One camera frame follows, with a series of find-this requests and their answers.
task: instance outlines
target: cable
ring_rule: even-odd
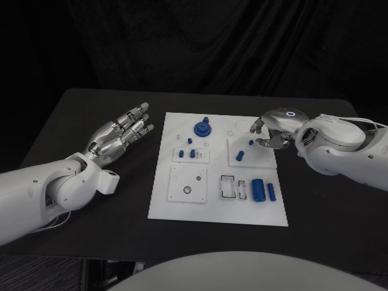
[[[333,115],[325,115],[328,117],[334,117],[337,119],[343,119],[343,120],[350,120],[350,121],[360,121],[360,122],[364,122],[364,123],[372,123],[374,126],[383,126],[388,128],[388,125],[383,125],[380,123],[376,123],[373,122],[370,119],[366,119],[366,118],[357,118],[357,117],[337,117],[337,116],[333,116]]]
[[[60,226],[60,225],[64,224],[64,222],[69,220],[69,215],[67,215],[64,221],[63,221],[60,224],[57,224],[56,226],[54,226],[53,224],[50,224],[50,226],[47,226],[47,227],[41,228],[41,229],[35,229],[35,230],[33,230],[30,233],[41,232],[43,230],[53,229],[54,227]]]

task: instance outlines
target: blue plastic part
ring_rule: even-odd
[[[263,191],[263,182],[262,179],[252,180],[252,195],[255,202],[265,201],[265,191]]]
[[[196,133],[196,135],[198,137],[203,138],[204,136],[209,135],[209,133],[211,132],[211,127],[209,126],[209,118],[207,117],[204,117],[203,121],[196,124],[193,129],[194,129],[193,132]]]
[[[236,161],[242,161],[242,157],[243,157],[243,151],[239,151],[237,156],[236,156]]]
[[[266,188],[268,188],[269,201],[275,201],[275,194],[273,194],[273,188],[272,188],[271,183],[266,184]]]

